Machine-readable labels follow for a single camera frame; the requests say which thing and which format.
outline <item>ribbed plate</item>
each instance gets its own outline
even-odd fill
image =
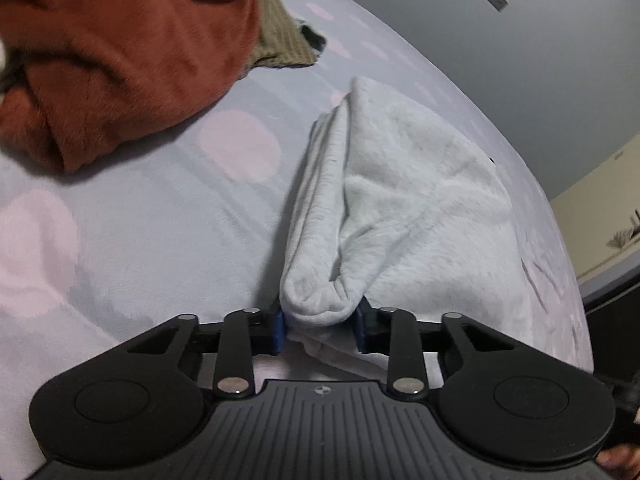
[[[459,449],[421,404],[373,382],[269,381],[223,402],[181,450],[135,468],[81,470],[52,462],[33,480],[610,480],[594,463],[553,472],[504,469]]]

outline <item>bed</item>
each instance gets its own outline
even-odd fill
[[[308,134],[363,75],[432,108],[491,157],[514,208],[535,345],[593,366],[575,276],[548,201],[482,112],[391,28],[351,0],[283,0],[328,38],[318,63],[256,69],[213,108],[121,146],[71,176],[0,152],[0,476],[43,462],[28,405],[52,376],[183,312],[203,322],[278,292]],[[345,379],[289,342],[264,378]]]

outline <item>orange fleece fabric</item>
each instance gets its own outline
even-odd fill
[[[0,38],[24,60],[0,139],[75,171],[217,101],[258,29],[258,0],[0,0]]]

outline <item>olive green cloth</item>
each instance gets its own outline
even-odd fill
[[[307,23],[293,20],[281,0],[259,1],[260,36],[240,78],[257,66],[313,65],[324,49],[325,38]]]

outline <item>gray wall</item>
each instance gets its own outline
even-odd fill
[[[640,132],[640,0],[355,0],[464,91],[549,198]]]

